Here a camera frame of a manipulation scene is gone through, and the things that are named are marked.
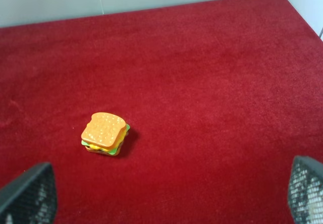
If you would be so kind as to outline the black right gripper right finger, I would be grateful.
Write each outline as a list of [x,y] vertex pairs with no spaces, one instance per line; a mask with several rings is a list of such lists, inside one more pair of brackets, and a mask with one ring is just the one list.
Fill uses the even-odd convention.
[[322,163],[308,156],[293,160],[288,206],[294,223],[322,223]]

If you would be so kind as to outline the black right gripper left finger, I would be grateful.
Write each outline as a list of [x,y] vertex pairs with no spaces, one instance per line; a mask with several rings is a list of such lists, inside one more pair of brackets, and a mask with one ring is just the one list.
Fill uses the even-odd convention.
[[53,167],[38,163],[1,189],[1,223],[54,223],[57,190]]

